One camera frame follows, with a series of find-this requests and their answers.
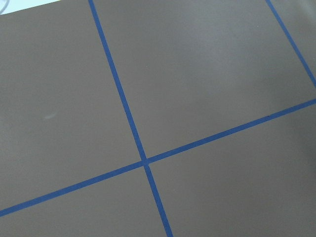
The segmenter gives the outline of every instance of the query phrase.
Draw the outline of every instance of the gray surface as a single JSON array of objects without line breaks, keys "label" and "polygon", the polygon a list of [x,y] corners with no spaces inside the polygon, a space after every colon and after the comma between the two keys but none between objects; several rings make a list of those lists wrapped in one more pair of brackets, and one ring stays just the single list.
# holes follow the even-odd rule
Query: gray surface
[{"label": "gray surface", "polygon": [[164,237],[143,169],[1,217],[4,237]]},{"label": "gray surface", "polygon": [[314,237],[316,107],[151,165],[174,236]]},{"label": "gray surface", "polygon": [[316,96],[265,1],[95,3],[149,157]]},{"label": "gray surface", "polygon": [[87,1],[0,17],[0,209],[139,161]]},{"label": "gray surface", "polygon": [[273,0],[272,2],[315,75],[316,1]]}]

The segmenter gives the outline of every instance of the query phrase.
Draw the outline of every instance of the floor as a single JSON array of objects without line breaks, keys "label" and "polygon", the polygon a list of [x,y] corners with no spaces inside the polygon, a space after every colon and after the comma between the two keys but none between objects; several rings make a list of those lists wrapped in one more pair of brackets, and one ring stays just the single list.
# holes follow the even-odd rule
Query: floor
[{"label": "floor", "polygon": [[0,16],[4,237],[313,237],[314,0],[62,0]]}]

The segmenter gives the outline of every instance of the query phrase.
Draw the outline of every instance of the blue tape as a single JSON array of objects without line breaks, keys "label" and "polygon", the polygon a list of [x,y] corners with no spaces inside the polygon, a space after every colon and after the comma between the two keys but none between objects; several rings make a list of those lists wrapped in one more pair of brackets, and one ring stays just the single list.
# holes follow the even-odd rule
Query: blue tape
[{"label": "blue tape", "polygon": [[274,113],[274,114],[265,116],[265,117],[263,117],[263,118],[256,119],[256,120],[254,120],[254,121],[245,123],[245,124],[243,124],[243,125],[240,125],[240,126],[237,126],[237,127],[231,128],[231,129],[228,129],[228,130],[226,130],[226,131],[223,131],[223,132],[214,134],[214,135],[212,135],[212,136],[209,136],[209,137],[206,137],[206,138],[197,140],[197,141],[195,141],[195,142],[192,142],[192,143],[186,144],[186,145],[184,145],[184,146],[181,146],[181,147],[175,148],[175,149],[173,149],[173,150],[170,150],[170,151],[168,151],[168,152],[164,152],[164,153],[161,153],[161,154],[159,154],[159,155],[153,156],[153,157],[151,157],[151,158],[148,158],[148,163],[153,163],[153,162],[156,162],[156,161],[158,161],[158,160],[161,160],[161,159],[164,159],[164,158],[173,156],[173,155],[175,155],[175,154],[178,154],[178,153],[181,153],[181,152],[190,150],[190,149],[192,149],[192,148],[195,148],[195,147],[204,145],[204,144],[206,144],[206,143],[209,143],[209,142],[218,140],[218,139],[220,139],[220,138],[223,138],[223,137],[226,137],[226,136],[228,136],[228,135],[231,135],[231,134],[240,132],[240,131],[245,130],[245,129],[248,129],[248,128],[250,128],[250,127],[254,127],[254,126],[256,126],[256,125],[259,125],[259,124],[261,124],[261,123],[264,123],[264,122],[267,122],[267,121],[276,119],[276,118],[278,118],[278,117],[281,117],[281,116],[290,114],[290,113],[292,113],[292,112],[294,112],[294,111],[303,109],[303,108],[305,108],[305,107],[308,107],[308,106],[311,106],[311,105],[314,105],[314,104],[316,104],[316,99],[313,99],[313,100],[307,101],[307,102],[305,102],[305,103],[302,103],[302,104],[293,106],[293,107],[291,107],[291,108],[288,108],[288,109],[285,109],[285,110],[276,112],[276,113]]},{"label": "blue tape", "polygon": [[95,184],[95,183],[101,182],[103,180],[112,178],[114,176],[117,176],[117,175],[129,172],[131,170],[137,169],[137,168],[139,168],[141,166],[143,166],[143,163],[141,161],[139,161],[139,162],[127,165],[125,167],[122,167],[120,169],[113,170],[111,172],[108,172],[108,173],[99,175],[97,177],[94,177],[94,178],[82,181],[80,183],[77,183],[77,184],[68,186],[66,188],[54,191],[52,193],[49,193],[49,194],[37,197],[35,199],[32,199],[32,200],[29,200],[29,201],[17,204],[15,206],[3,209],[3,210],[0,211],[0,217],[8,215],[8,214],[16,212],[16,211],[19,211],[19,210],[22,210],[22,209],[30,207],[30,206],[34,206],[34,205],[39,204],[41,202],[48,201],[50,199],[59,197],[61,195],[68,194],[68,193],[76,191],[78,189],[82,189],[82,188],[90,186],[92,184]]},{"label": "blue tape", "polygon": [[305,61],[303,55],[301,54],[300,50],[298,49],[294,39],[292,38],[290,32],[287,30],[285,24],[283,23],[281,17],[279,16],[279,14],[277,13],[277,10],[275,9],[275,7],[273,6],[273,4],[271,3],[270,0],[266,0],[266,3],[268,4],[269,8],[271,9],[272,13],[274,14],[276,20],[278,21],[278,23],[280,24],[282,30],[284,31],[288,41],[290,42],[291,46],[293,47],[296,55],[299,57],[299,59],[301,60],[301,63],[303,64],[305,71],[307,72],[308,76],[310,77],[312,83],[314,84],[314,86],[316,87],[316,79],[312,73],[312,71],[310,70],[310,67],[308,66],[307,62]]},{"label": "blue tape", "polygon": [[107,56],[107,59],[108,59],[108,62],[109,62],[109,66],[110,66],[110,69],[111,69],[111,72],[112,72],[115,84],[116,84],[117,89],[118,89],[118,94],[119,94],[120,100],[121,100],[122,105],[124,107],[124,111],[126,113],[126,117],[127,117],[130,129],[132,131],[132,134],[133,134],[133,137],[134,137],[134,140],[135,140],[135,143],[136,143],[136,146],[137,146],[140,158],[141,158],[141,160],[143,162],[145,173],[146,173],[148,182],[150,184],[150,187],[152,189],[152,193],[153,193],[153,196],[154,196],[154,199],[155,199],[155,202],[156,202],[156,205],[157,205],[157,208],[158,208],[158,211],[159,211],[159,214],[160,214],[160,217],[161,217],[161,220],[162,220],[165,232],[166,232],[168,237],[172,237],[173,234],[172,234],[172,231],[171,231],[171,227],[170,227],[170,224],[168,222],[168,218],[167,218],[166,212],[165,212],[165,210],[163,208],[163,205],[162,205],[162,202],[161,202],[161,199],[160,199],[160,195],[159,195],[159,192],[157,190],[157,187],[156,187],[156,184],[155,184],[155,181],[154,181],[153,174],[152,174],[152,172],[151,172],[151,170],[149,168],[149,165],[147,163],[147,157],[146,157],[146,154],[145,154],[142,142],[140,140],[140,137],[139,137],[139,134],[138,134],[138,131],[137,131],[137,128],[136,128],[136,125],[135,125],[132,113],[130,111],[130,108],[129,108],[129,105],[128,105],[125,93],[123,91],[123,87],[122,87],[122,85],[120,83],[119,76],[118,76],[118,73],[117,73],[117,70],[116,70],[113,58],[111,56],[110,49],[109,49],[109,46],[108,46],[105,34],[103,32],[103,29],[102,29],[102,26],[101,26],[101,23],[100,23],[100,20],[99,20],[99,17],[98,17],[98,14],[97,14],[97,11],[96,11],[96,8],[95,8],[95,5],[94,5],[94,2],[93,2],[93,0],[88,0],[88,1],[89,1],[89,4],[90,4],[90,8],[91,8],[91,12],[92,12],[92,15],[93,15],[93,18],[94,18],[95,25],[97,27],[97,30],[98,30],[98,33],[99,33],[99,36],[100,36],[100,40],[101,40],[103,48],[104,48],[104,52],[105,52],[105,54]]}]

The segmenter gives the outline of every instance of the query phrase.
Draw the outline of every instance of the diagonal blue line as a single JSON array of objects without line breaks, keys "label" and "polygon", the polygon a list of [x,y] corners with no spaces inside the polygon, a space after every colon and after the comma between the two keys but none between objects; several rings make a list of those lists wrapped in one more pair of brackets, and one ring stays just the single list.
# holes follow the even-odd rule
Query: diagonal blue line
[{"label": "diagonal blue line", "polygon": [[271,9],[272,13],[274,14],[276,20],[278,21],[278,23],[280,24],[282,30],[284,31],[288,41],[290,42],[291,46],[293,47],[296,55],[299,57],[299,59],[301,60],[301,63],[303,64],[305,71],[307,72],[308,76],[310,77],[312,83],[314,84],[314,86],[316,87],[316,79],[312,73],[312,71],[310,70],[310,67],[308,66],[307,62],[305,61],[303,55],[301,54],[299,48],[297,47],[294,39],[292,38],[290,32],[287,30],[285,24],[283,23],[281,17],[279,16],[277,10],[275,9],[275,7],[273,6],[273,4],[271,3],[270,0],[266,0],[266,3],[268,4],[269,8]]},{"label": "diagonal blue line", "polygon": [[139,137],[139,134],[138,134],[138,131],[137,131],[137,128],[136,128],[136,125],[135,125],[132,113],[130,111],[130,108],[129,108],[129,105],[128,105],[125,93],[123,91],[123,87],[122,87],[122,85],[120,83],[119,76],[118,76],[118,73],[117,73],[117,70],[116,70],[113,58],[111,56],[110,49],[109,49],[109,46],[108,46],[105,34],[103,32],[103,29],[102,29],[102,26],[101,26],[101,23],[100,23],[100,20],[99,20],[98,13],[96,11],[96,8],[95,8],[93,0],[88,0],[88,1],[89,1],[91,12],[92,12],[92,15],[93,15],[93,18],[94,18],[94,21],[95,21],[95,25],[97,27],[97,30],[98,30],[98,33],[99,33],[99,36],[100,36],[100,40],[101,40],[103,48],[104,48],[104,52],[105,52],[105,54],[107,56],[107,59],[108,59],[108,62],[109,62],[109,66],[110,66],[110,69],[111,69],[111,72],[112,72],[115,84],[116,84],[117,89],[118,89],[118,94],[119,94],[120,100],[121,100],[122,105],[124,107],[124,110],[125,110],[125,113],[126,113],[126,117],[127,117],[130,129],[132,130],[133,137],[134,137],[134,140],[135,140],[135,143],[136,143],[136,146],[137,146],[140,158],[141,158],[141,160],[143,162],[145,173],[146,173],[148,182],[150,184],[150,187],[151,187],[151,190],[152,190],[152,193],[153,193],[153,196],[154,196],[154,199],[155,199],[155,202],[156,202],[156,205],[157,205],[157,208],[158,208],[158,211],[159,211],[162,223],[163,223],[163,227],[165,229],[165,232],[166,232],[167,236],[168,237],[173,237],[173,234],[172,234],[172,231],[171,231],[171,227],[170,227],[170,224],[168,222],[168,218],[167,218],[166,212],[165,212],[165,210],[163,208],[163,205],[162,205],[162,202],[161,202],[161,198],[160,198],[159,192],[157,190],[153,174],[152,174],[152,172],[150,170],[150,167],[149,167],[149,165],[147,163],[147,157],[146,157],[146,154],[145,154],[142,142],[140,140],[140,137]]},{"label": "diagonal blue line", "polygon": [[82,181],[80,183],[68,186],[66,188],[59,189],[59,190],[54,191],[52,193],[49,193],[49,194],[37,197],[35,199],[32,199],[32,200],[29,200],[29,201],[17,204],[15,206],[12,206],[12,207],[9,207],[9,208],[3,209],[3,210],[0,210],[0,217],[8,215],[8,214],[16,212],[16,211],[20,211],[20,210],[22,210],[24,208],[27,208],[27,207],[30,207],[30,206],[34,206],[36,204],[40,204],[41,202],[48,201],[50,199],[59,197],[61,195],[68,194],[68,193],[76,191],[78,189],[82,189],[82,188],[90,186],[92,184],[95,184],[95,183],[101,182],[103,180],[112,178],[114,176],[117,176],[117,175],[129,172],[131,170],[137,169],[137,168],[139,168],[141,166],[143,166],[143,164],[142,164],[141,161],[139,161],[139,162],[127,165],[125,167],[113,170],[111,172],[99,175],[97,177],[94,177],[94,178]]},{"label": "diagonal blue line", "polygon": [[203,138],[203,139],[200,139],[200,140],[197,140],[197,141],[195,141],[195,142],[186,144],[186,145],[184,145],[184,146],[175,148],[175,149],[170,150],[170,151],[168,151],[168,152],[164,152],[164,153],[161,153],[161,154],[159,154],[159,155],[156,155],[156,156],[153,156],[153,157],[151,157],[151,158],[148,158],[148,163],[153,163],[153,162],[155,162],[155,161],[158,161],[158,160],[161,160],[161,159],[164,159],[164,158],[173,156],[173,155],[175,155],[175,154],[178,154],[178,153],[181,153],[181,152],[184,152],[184,151],[187,151],[187,150],[190,150],[190,149],[192,149],[192,148],[195,148],[195,147],[204,145],[204,144],[206,144],[206,143],[209,143],[209,142],[218,140],[218,139],[220,139],[220,138],[223,138],[223,137],[229,136],[229,135],[231,135],[231,134],[240,132],[240,131],[245,130],[245,129],[248,129],[248,128],[250,128],[250,127],[257,126],[257,125],[259,125],[259,124],[261,124],[261,123],[264,123],[264,122],[267,122],[267,121],[276,119],[276,118],[278,118],[278,117],[281,117],[281,116],[290,114],[290,113],[292,113],[292,112],[295,112],[295,111],[297,111],[297,110],[303,109],[303,108],[305,108],[305,107],[308,107],[308,106],[311,106],[311,105],[314,105],[314,104],[316,104],[316,99],[313,99],[313,100],[307,101],[307,102],[305,102],[305,103],[302,103],[302,104],[299,104],[299,105],[290,107],[290,108],[288,108],[288,109],[285,109],[285,110],[276,112],[276,113],[274,113],[274,114],[265,116],[265,117],[263,117],[263,118],[256,119],[256,120],[254,120],[254,121],[245,123],[245,124],[243,124],[243,125],[240,125],[240,126],[237,126],[237,127],[231,128],[231,129],[228,129],[228,130],[226,130],[226,131],[223,131],[223,132],[214,134],[214,135],[212,135],[212,136],[205,137],[205,138]]}]

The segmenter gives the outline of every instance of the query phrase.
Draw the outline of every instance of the grid line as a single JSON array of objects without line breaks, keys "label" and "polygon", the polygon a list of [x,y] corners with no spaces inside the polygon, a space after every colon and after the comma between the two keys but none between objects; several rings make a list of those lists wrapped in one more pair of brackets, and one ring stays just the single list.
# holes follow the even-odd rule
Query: grid line
[{"label": "grid line", "polygon": [[[116,68],[115,68],[115,65],[114,65],[114,62],[113,62],[113,59],[112,59],[112,56],[111,56],[108,44],[106,42],[106,38],[105,38],[104,32],[103,32],[102,27],[101,27],[101,23],[99,21],[98,15],[97,15],[97,11],[96,11],[94,2],[93,2],[93,0],[88,0],[88,2],[89,2],[89,5],[90,5],[90,9],[91,9],[93,18],[95,20],[95,24],[96,24],[96,27],[97,27],[97,30],[98,30],[98,33],[99,33],[99,36],[100,36],[100,40],[102,42],[105,54],[106,54],[107,59],[108,59],[108,63],[109,63],[109,66],[110,66],[113,78],[115,80],[115,83],[116,83],[116,86],[117,86],[117,89],[118,89],[118,93],[119,93],[119,96],[120,96],[120,99],[121,99],[124,111],[126,113],[126,117],[127,117],[129,126],[131,128],[131,131],[132,131],[132,134],[133,134],[133,137],[134,137],[137,149],[139,151],[141,161],[135,162],[133,164],[124,166],[122,168],[119,168],[119,169],[116,169],[116,170],[113,170],[113,171],[110,171],[110,172],[107,172],[105,174],[96,176],[94,178],[82,181],[80,183],[77,183],[77,184],[74,184],[74,185],[71,185],[71,186],[59,189],[57,191],[54,191],[54,192],[51,192],[49,194],[46,194],[46,195],[43,195],[43,196],[31,199],[29,201],[26,201],[26,202],[23,202],[23,203],[11,206],[9,208],[0,210],[0,217],[8,215],[8,214],[16,212],[16,211],[19,211],[19,210],[22,210],[22,209],[25,209],[25,208],[33,206],[33,205],[37,205],[37,204],[45,202],[47,200],[50,200],[50,199],[53,199],[53,198],[65,195],[67,193],[74,192],[74,191],[79,190],[81,188],[93,185],[95,183],[98,183],[98,182],[101,182],[103,180],[115,177],[117,175],[129,172],[131,170],[134,170],[134,169],[137,169],[137,168],[140,168],[140,167],[144,167],[145,173],[147,175],[147,178],[148,178],[148,181],[149,181],[149,184],[150,184],[150,187],[151,187],[152,192],[153,192],[153,196],[155,198],[155,202],[156,202],[157,208],[158,208],[159,213],[160,213],[161,220],[163,222],[163,225],[164,225],[164,228],[165,228],[165,231],[166,231],[166,234],[167,234],[168,237],[171,237],[171,236],[173,236],[172,235],[172,231],[171,231],[171,228],[169,226],[169,222],[168,222],[167,216],[165,214],[165,211],[164,211],[164,208],[163,208],[163,205],[162,205],[162,202],[161,202],[158,190],[157,190],[157,186],[156,186],[155,181],[154,181],[154,177],[153,177],[152,172],[150,170],[149,164],[151,164],[153,162],[156,162],[158,160],[161,160],[161,159],[173,156],[175,154],[178,154],[178,153],[181,153],[181,152],[193,149],[195,147],[204,145],[206,143],[210,143],[212,141],[218,140],[218,139],[223,138],[225,136],[229,136],[231,134],[240,132],[242,130],[245,130],[245,129],[257,126],[259,124],[262,124],[262,123],[274,120],[276,118],[285,116],[287,114],[293,113],[295,111],[298,111],[298,110],[301,110],[301,109],[304,109],[306,107],[309,107],[309,106],[312,106],[312,105],[316,104],[316,99],[313,99],[313,100],[301,103],[299,105],[290,107],[288,109],[276,112],[276,113],[271,114],[269,116],[265,116],[265,117],[253,120],[253,121],[245,123],[243,125],[240,125],[240,126],[237,126],[237,127],[231,128],[231,129],[228,129],[226,131],[223,131],[223,132],[214,134],[212,136],[209,136],[209,137],[206,137],[206,138],[194,141],[192,143],[183,145],[183,146],[175,148],[173,150],[161,153],[161,154],[153,156],[151,158],[146,158],[146,154],[145,154],[144,148],[142,146],[139,134],[137,132],[137,128],[136,128],[135,122],[133,120],[132,113],[130,111],[130,108],[129,108],[127,99],[125,97],[122,85],[121,85],[121,83],[119,81],[119,77],[118,77],[118,74],[117,74],[117,71],[116,71]],[[282,19],[280,18],[279,14],[277,13],[277,11],[274,8],[274,6],[271,3],[271,1],[270,0],[266,0],[266,3],[268,4],[268,6],[271,9],[272,13],[274,14],[275,18],[277,19],[277,21],[278,21],[279,25],[281,26],[282,30],[284,31],[287,39],[289,40],[291,46],[293,47],[295,53],[299,57],[299,59],[300,59],[301,63],[303,64],[308,76],[310,77],[312,83],[316,87],[315,77],[314,77],[312,71],[310,70],[307,62],[305,61],[303,55],[301,54],[299,48],[297,47],[295,41],[293,40],[292,36],[290,35],[289,31],[287,30],[285,24],[283,23]]]}]

